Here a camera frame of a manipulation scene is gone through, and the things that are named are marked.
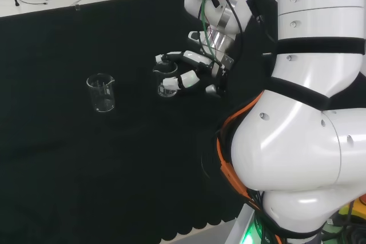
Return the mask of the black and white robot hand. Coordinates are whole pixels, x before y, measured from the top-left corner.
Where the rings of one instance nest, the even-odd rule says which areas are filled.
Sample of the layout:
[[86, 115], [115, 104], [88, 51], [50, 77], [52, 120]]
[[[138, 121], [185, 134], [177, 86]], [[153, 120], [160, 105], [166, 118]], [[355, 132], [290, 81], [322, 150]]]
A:
[[234, 36], [213, 29], [209, 31], [208, 41], [203, 31], [190, 32], [188, 39], [201, 46], [200, 53], [186, 50], [155, 56], [153, 72], [157, 77], [157, 94], [164, 98], [173, 97], [180, 90], [197, 87], [202, 76], [210, 76], [214, 83], [208, 85], [205, 92], [222, 97], [226, 92], [229, 70], [234, 64], [234, 59], [228, 55]]

